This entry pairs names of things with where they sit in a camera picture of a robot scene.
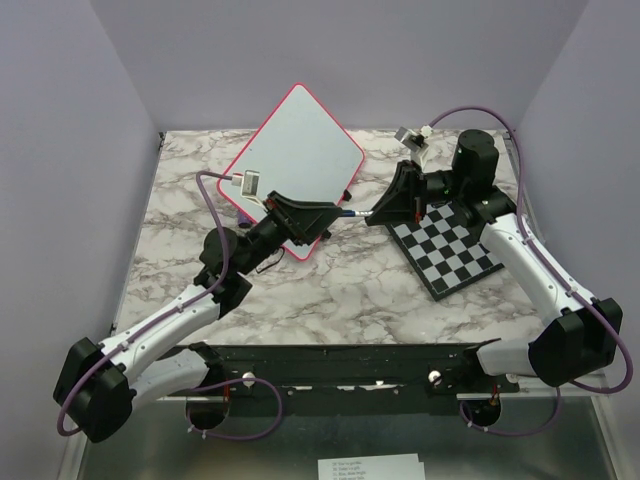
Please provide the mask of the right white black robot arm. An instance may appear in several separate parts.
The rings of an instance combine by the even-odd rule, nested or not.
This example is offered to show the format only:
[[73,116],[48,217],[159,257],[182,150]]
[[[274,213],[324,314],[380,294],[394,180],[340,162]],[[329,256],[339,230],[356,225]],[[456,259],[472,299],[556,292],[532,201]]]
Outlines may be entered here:
[[450,207],[458,224],[518,282],[544,325],[533,340],[494,340],[473,348],[473,359],[459,370],[462,384],[480,392],[496,376],[515,374],[559,387],[610,365],[623,349],[621,307],[571,279],[524,223],[516,204],[495,185],[499,152],[493,137],[482,130],[462,132],[450,169],[426,172],[422,165],[431,132],[428,126],[396,132],[411,157],[397,164],[366,224],[418,223],[429,207]]

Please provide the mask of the white instruction paper sheet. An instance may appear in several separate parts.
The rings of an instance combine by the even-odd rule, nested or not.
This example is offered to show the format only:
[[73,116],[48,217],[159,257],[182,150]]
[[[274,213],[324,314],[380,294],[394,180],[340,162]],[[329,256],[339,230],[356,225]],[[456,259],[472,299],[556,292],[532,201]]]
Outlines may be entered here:
[[320,480],[425,480],[424,464],[417,454],[321,459]]

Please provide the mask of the pink framed whiteboard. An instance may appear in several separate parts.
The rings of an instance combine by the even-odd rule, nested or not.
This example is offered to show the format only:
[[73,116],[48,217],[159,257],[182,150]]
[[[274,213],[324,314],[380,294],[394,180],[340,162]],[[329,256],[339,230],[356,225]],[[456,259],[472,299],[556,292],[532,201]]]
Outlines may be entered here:
[[236,158],[228,176],[259,174],[257,197],[339,205],[365,159],[363,149],[303,84],[295,84]]

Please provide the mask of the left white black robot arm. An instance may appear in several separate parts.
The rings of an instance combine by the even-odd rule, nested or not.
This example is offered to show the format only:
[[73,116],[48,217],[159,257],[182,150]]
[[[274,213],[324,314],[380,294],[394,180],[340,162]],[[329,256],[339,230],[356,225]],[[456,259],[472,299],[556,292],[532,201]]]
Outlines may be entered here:
[[331,202],[296,201],[277,192],[265,217],[244,235],[219,219],[205,237],[193,282],[166,307],[100,343],[84,337],[68,350],[53,398],[60,435],[83,433],[98,443],[119,430],[142,400],[141,375],[185,337],[234,310],[251,289],[245,276],[282,244],[310,245],[341,216]]

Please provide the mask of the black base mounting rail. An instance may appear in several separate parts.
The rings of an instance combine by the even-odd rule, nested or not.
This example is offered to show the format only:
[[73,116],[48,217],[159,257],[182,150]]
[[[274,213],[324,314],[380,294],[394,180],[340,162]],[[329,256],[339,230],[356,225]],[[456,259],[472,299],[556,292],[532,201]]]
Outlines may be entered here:
[[516,393],[505,376],[488,376],[474,344],[191,344],[208,369],[212,392],[190,400],[197,414],[233,417],[452,415],[458,398]]

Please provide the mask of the purple toy microphone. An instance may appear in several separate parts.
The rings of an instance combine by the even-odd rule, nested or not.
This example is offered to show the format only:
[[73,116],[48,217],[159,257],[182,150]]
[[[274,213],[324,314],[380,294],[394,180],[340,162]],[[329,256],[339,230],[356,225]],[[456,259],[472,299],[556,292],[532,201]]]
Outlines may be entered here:
[[252,226],[252,220],[244,213],[237,214],[237,225],[241,229],[249,229]]

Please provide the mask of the black white chessboard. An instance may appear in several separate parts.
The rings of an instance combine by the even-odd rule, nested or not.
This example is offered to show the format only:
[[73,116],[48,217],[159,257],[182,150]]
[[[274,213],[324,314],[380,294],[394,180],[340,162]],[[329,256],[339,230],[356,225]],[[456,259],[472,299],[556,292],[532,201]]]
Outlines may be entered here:
[[442,300],[503,268],[459,225],[448,205],[429,206],[418,223],[387,227],[433,300]]

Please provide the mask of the white blue whiteboard marker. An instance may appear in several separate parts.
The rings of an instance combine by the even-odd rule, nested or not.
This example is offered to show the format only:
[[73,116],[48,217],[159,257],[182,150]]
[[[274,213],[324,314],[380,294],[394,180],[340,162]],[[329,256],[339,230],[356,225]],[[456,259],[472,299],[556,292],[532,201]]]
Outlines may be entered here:
[[360,210],[348,210],[343,209],[341,211],[341,217],[343,218],[367,218],[373,214],[372,211],[360,211]]

